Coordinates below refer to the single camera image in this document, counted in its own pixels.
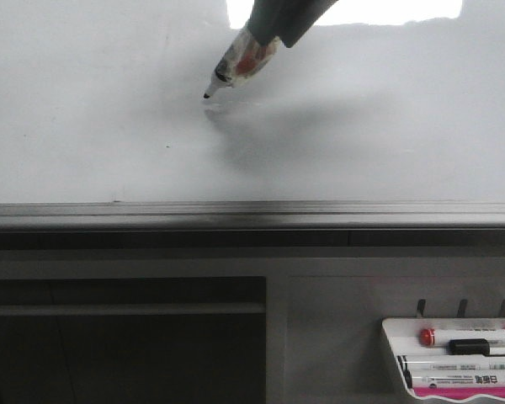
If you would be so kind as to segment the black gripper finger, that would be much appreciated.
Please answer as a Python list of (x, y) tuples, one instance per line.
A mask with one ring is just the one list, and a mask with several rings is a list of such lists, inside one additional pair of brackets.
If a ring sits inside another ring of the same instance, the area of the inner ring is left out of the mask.
[(303, 35), (301, 9), (301, 1), (257, 0), (253, 3), (247, 29), (260, 45), (267, 45), (276, 37), (285, 45), (294, 45)]
[(293, 47), (337, 0), (285, 1), (279, 14), (277, 36), (287, 48)]

